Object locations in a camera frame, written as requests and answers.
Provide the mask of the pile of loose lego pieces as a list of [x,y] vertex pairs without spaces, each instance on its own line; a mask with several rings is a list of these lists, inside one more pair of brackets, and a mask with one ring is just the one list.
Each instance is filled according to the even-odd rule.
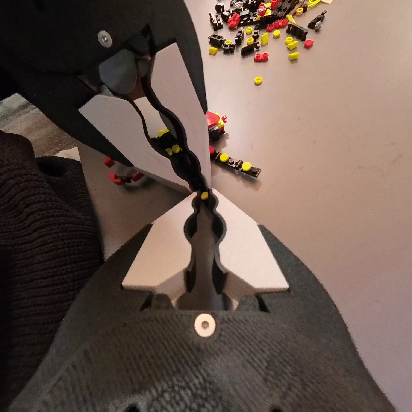
[[209,55],[232,56],[239,54],[242,59],[249,57],[258,64],[269,61],[271,39],[286,35],[284,44],[289,51],[289,61],[299,57],[300,45],[312,48],[314,40],[309,35],[321,31],[327,10],[319,9],[308,23],[299,17],[311,13],[318,5],[332,1],[230,1],[217,2],[215,11],[209,13],[213,33],[208,37]]

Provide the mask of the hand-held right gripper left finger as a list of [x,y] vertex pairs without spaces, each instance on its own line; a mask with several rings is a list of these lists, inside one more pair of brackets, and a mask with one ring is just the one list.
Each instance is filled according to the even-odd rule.
[[185,272],[192,246],[184,228],[195,214],[197,196],[190,194],[152,223],[121,283],[124,289],[167,295],[173,306],[186,293]]

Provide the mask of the black lego strip yellow studs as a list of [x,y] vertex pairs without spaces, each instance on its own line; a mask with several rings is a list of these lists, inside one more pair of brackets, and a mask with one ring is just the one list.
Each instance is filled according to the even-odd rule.
[[152,143],[170,160],[178,178],[188,183],[189,189],[199,193],[201,200],[207,200],[209,189],[195,154],[186,145],[180,143],[167,128],[159,130],[156,137],[152,138]]

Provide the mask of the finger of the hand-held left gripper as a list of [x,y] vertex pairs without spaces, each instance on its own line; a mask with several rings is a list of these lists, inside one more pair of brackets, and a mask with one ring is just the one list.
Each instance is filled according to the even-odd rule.
[[148,141],[141,116],[127,100],[98,94],[79,108],[79,112],[146,176],[180,192],[191,193],[188,182],[172,168],[167,155]]
[[180,148],[178,171],[195,192],[211,188],[207,116],[200,103],[177,43],[150,60],[143,88],[150,103],[167,120]]

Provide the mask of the red and black lego part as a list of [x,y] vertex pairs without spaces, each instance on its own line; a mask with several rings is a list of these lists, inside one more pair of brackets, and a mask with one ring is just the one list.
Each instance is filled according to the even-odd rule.
[[116,173],[107,174],[108,178],[118,186],[125,186],[130,183],[135,183],[141,180],[145,174],[140,171],[132,171],[127,175],[118,175]]

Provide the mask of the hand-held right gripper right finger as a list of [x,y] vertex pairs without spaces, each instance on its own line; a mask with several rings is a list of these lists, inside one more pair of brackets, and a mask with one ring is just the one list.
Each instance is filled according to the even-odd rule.
[[245,296],[285,292],[289,284],[257,222],[219,191],[211,190],[218,237],[214,254],[214,285],[236,309]]

